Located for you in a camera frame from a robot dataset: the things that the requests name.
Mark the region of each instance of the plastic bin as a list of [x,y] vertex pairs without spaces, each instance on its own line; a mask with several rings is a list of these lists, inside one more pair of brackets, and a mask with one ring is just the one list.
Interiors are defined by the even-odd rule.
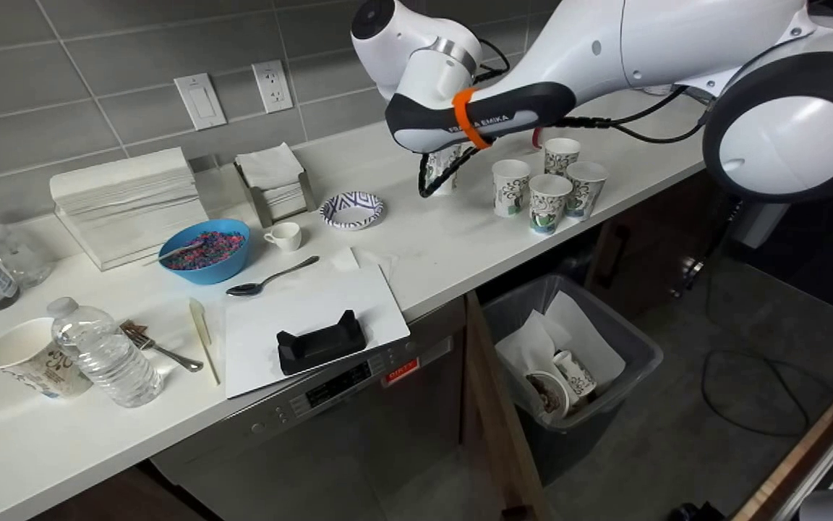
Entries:
[[[559,292],[569,296],[586,312],[592,328],[625,358],[625,371],[598,397],[592,397],[592,402],[550,429],[538,425],[525,410],[521,410],[523,432],[544,483],[550,483],[559,473],[564,473],[592,448],[592,442],[614,422],[625,397],[661,363],[660,347],[648,335],[641,335],[618,312],[614,312],[608,305],[601,305],[564,274],[534,279],[482,305],[491,342],[498,344],[510,334],[521,331],[531,309],[546,312],[550,302]],[[510,389],[523,386],[523,377],[518,371],[507,365],[504,371],[510,377]]]

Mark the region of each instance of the wall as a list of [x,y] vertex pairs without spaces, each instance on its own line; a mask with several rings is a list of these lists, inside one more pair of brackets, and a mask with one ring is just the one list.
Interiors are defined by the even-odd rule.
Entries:
[[[381,119],[348,24],[358,0],[0,0],[0,218],[51,208],[92,163],[306,143]],[[554,0],[421,0],[518,59]],[[248,63],[280,59],[296,106],[264,114]],[[212,72],[225,127],[190,131],[175,76]]]

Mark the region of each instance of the lid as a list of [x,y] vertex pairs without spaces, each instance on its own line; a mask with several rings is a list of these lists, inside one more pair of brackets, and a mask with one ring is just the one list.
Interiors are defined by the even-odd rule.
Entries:
[[55,297],[50,306],[45,306],[45,312],[50,316],[70,316],[70,312],[76,312],[77,309],[77,302],[73,302],[73,297]]

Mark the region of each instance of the bowl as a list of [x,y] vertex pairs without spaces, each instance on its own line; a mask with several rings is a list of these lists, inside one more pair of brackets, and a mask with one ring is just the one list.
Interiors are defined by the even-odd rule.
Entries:
[[241,219],[204,219],[165,240],[158,264],[190,283],[219,283],[246,269],[248,238]]
[[324,219],[339,229],[369,229],[385,218],[385,201],[366,190],[343,190],[324,203]]

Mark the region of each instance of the electrical outlet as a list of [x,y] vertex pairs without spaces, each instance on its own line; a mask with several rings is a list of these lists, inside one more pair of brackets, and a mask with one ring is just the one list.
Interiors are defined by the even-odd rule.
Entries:
[[174,79],[174,85],[183,95],[193,131],[225,125],[212,76],[183,76]]
[[267,60],[251,67],[254,86],[259,91],[267,114],[296,106],[288,79],[284,76],[280,60]]

